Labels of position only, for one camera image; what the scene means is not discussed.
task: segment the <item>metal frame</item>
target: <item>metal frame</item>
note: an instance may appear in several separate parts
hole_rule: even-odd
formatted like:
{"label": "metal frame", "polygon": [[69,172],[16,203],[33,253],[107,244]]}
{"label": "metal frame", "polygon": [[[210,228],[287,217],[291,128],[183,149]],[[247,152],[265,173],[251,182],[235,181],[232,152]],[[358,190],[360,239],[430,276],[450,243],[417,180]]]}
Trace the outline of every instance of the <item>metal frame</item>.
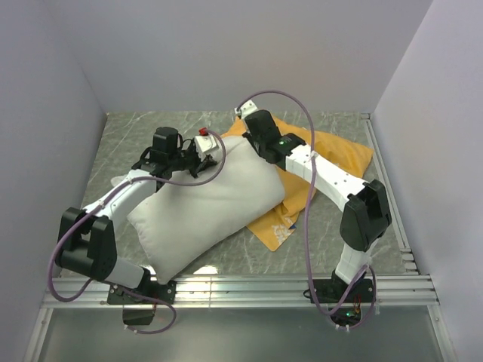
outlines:
{"label": "metal frame", "polygon": [[30,343],[23,358],[24,362],[34,362],[40,357],[53,312],[54,310],[52,308],[40,308],[37,321],[33,327],[32,336],[30,337]]}
{"label": "metal frame", "polygon": [[[316,277],[330,279],[328,276]],[[85,283],[84,278],[56,279],[54,286],[63,295],[72,295]],[[313,307],[303,296],[309,288],[305,275],[204,277],[176,279],[175,308],[300,308]],[[123,308],[107,305],[109,286],[93,282],[74,302],[58,302],[46,293],[42,308]],[[438,297],[428,275],[377,277],[377,301],[382,306],[437,305]],[[152,308],[129,305],[129,308]]]}
{"label": "metal frame", "polygon": [[453,343],[443,321],[441,307],[439,305],[428,305],[429,317],[431,318],[432,328],[435,331],[436,339],[438,340],[439,349],[443,356],[444,362],[453,362],[458,360],[456,352],[454,351]]}
{"label": "metal frame", "polygon": [[[371,124],[371,115],[362,114],[369,146],[374,149],[374,163],[384,181],[393,215],[393,225],[407,272],[403,275],[377,277],[377,304],[381,306],[427,305],[429,316],[444,361],[457,360],[453,345],[441,316],[439,300],[429,275],[420,275],[408,243],[395,202],[389,177]],[[56,289],[65,295],[77,292],[85,278],[56,278]],[[313,308],[302,292],[308,288],[306,275],[200,276],[187,275],[176,279],[175,308]],[[54,308],[123,308],[106,303],[109,286],[91,283],[74,302],[62,303],[50,293],[45,294],[26,351],[25,362],[37,361]],[[151,308],[151,305],[129,305],[125,308]]]}

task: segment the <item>yellow cloth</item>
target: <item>yellow cloth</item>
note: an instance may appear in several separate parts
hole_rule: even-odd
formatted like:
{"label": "yellow cloth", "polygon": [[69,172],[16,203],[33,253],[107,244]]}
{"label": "yellow cloth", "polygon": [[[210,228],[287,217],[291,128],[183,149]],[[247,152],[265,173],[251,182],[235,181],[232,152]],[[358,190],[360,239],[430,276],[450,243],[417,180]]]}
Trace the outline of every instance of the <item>yellow cloth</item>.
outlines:
{"label": "yellow cloth", "polygon": [[[294,133],[310,144],[310,131],[286,124],[273,117],[281,134]],[[241,136],[245,125],[240,118],[223,136]],[[359,145],[331,133],[315,132],[315,150],[333,164],[336,164],[354,176],[362,177],[372,158],[372,149]],[[285,188],[285,199],[268,213],[248,225],[271,251],[275,251],[295,229],[290,227],[297,221],[299,213],[305,207],[309,184],[298,176],[277,167],[278,174]]]}

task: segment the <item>gray marble surface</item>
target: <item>gray marble surface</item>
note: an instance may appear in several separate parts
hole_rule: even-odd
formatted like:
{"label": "gray marble surface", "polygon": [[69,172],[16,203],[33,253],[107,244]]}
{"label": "gray marble surface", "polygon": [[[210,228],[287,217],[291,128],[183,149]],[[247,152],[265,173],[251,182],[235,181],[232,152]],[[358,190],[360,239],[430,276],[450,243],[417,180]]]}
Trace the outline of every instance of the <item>gray marble surface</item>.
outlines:
{"label": "gray marble surface", "polygon": [[[308,127],[300,112],[277,112],[275,115],[299,127]],[[364,121],[358,113],[311,112],[317,130],[335,133],[368,146]],[[114,176],[126,174],[140,153],[151,144],[157,127],[172,126],[192,137],[201,127],[223,133],[232,124],[232,112],[146,112],[109,114],[100,142],[84,205],[96,201],[111,189]],[[377,178],[374,162],[365,179]],[[310,210],[310,254],[312,269],[331,273],[343,248],[339,235],[341,213],[324,195],[318,193]],[[243,228],[194,260],[184,274],[218,273],[221,275],[305,273],[303,254],[303,214],[297,230],[275,251],[269,251],[250,231]],[[116,235],[118,254],[141,265],[148,265],[134,227],[125,222]],[[393,227],[386,232],[374,251],[374,268],[380,274],[405,272]]]}

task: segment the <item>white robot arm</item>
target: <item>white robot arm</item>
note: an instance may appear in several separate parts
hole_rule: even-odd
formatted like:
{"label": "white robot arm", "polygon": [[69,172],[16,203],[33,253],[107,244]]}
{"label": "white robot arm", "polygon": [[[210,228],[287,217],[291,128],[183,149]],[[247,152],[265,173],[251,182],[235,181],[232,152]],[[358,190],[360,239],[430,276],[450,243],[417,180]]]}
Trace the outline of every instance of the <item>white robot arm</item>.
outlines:
{"label": "white robot arm", "polygon": [[345,244],[335,275],[349,284],[361,267],[370,262],[378,238],[391,224],[384,185],[377,180],[368,183],[354,177],[319,154],[312,154],[310,146],[292,133],[282,136],[270,113],[259,110],[251,100],[237,113],[248,131],[244,137],[269,163],[310,183],[312,158],[315,159],[315,188],[343,212],[340,234]]}
{"label": "white robot arm", "polygon": [[[173,172],[180,170],[188,170],[197,177],[199,172],[217,163],[212,157],[215,152],[219,153],[217,140],[203,129],[188,148],[183,149],[177,130],[158,128],[152,146],[143,152],[121,181],[126,184],[123,189],[115,187],[83,210],[71,207],[63,214],[59,239],[82,217],[92,213],[63,243],[56,255],[56,264],[96,281],[150,294],[157,286],[152,285],[149,271],[118,257],[115,231],[139,203],[164,185],[153,177],[170,179]],[[93,213],[100,205],[102,208]]]}

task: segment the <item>pillow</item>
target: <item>pillow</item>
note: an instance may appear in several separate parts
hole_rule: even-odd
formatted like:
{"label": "pillow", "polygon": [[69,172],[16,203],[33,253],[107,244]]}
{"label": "pillow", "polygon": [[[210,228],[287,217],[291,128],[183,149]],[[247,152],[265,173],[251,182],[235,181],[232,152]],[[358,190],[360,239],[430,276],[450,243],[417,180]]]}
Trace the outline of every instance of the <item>pillow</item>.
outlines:
{"label": "pillow", "polygon": [[[285,197],[275,166],[260,158],[245,138],[223,141],[226,163],[217,178],[203,186],[164,185],[128,215],[160,284]],[[204,171],[197,179],[188,172],[176,172],[171,179],[195,183],[216,169]],[[123,178],[115,177],[111,183],[117,185]]]}

